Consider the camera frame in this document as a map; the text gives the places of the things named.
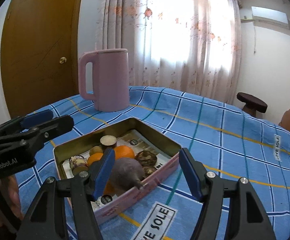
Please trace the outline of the person's left hand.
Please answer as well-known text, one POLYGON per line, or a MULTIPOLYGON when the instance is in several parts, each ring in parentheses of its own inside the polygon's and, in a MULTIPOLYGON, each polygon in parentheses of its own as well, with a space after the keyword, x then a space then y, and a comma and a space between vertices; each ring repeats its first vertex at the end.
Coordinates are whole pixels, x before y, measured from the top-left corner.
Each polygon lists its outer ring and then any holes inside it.
POLYGON ((15 175, 0 179, 0 227, 17 232, 23 219, 19 187, 15 175))

